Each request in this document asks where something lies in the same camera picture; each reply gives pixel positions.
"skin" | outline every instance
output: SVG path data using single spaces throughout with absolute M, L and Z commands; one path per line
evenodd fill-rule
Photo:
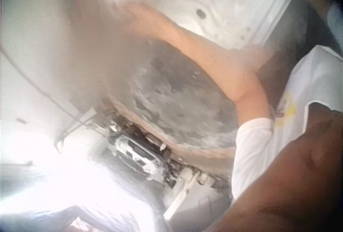
M 256 75 L 269 59 L 268 54 L 257 47 L 228 51 L 180 28 L 146 5 L 126 3 L 122 8 L 134 16 L 126 28 L 128 32 L 165 41 L 198 64 L 235 103 L 239 124 L 270 116 L 266 94 Z
M 247 61 L 257 58 L 257 63 L 265 63 L 268 58 L 262 51 L 228 51 L 147 6 L 129 3 L 122 8 L 133 16 L 127 32 L 166 41 L 207 72 L 236 104 L 240 124 L 270 117 L 255 74 L 260 65 Z M 340 113 L 312 104 L 306 133 L 284 148 L 212 231 L 318 230 L 340 199 L 342 124 Z
M 337 214 L 342 114 L 312 104 L 309 117 L 306 133 L 284 148 L 211 231 L 321 231 Z

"white t-shirt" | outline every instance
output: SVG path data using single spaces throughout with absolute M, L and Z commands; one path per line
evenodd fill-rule
M 288 143 L 305 132 L 311 103 L 342 112 L 342 95 L 343 59 L 327 47 L 316 46 L 292 71 L 275 120 L 253 119 L 239 128 L 232 176 L 234 198 L 268 168 Z

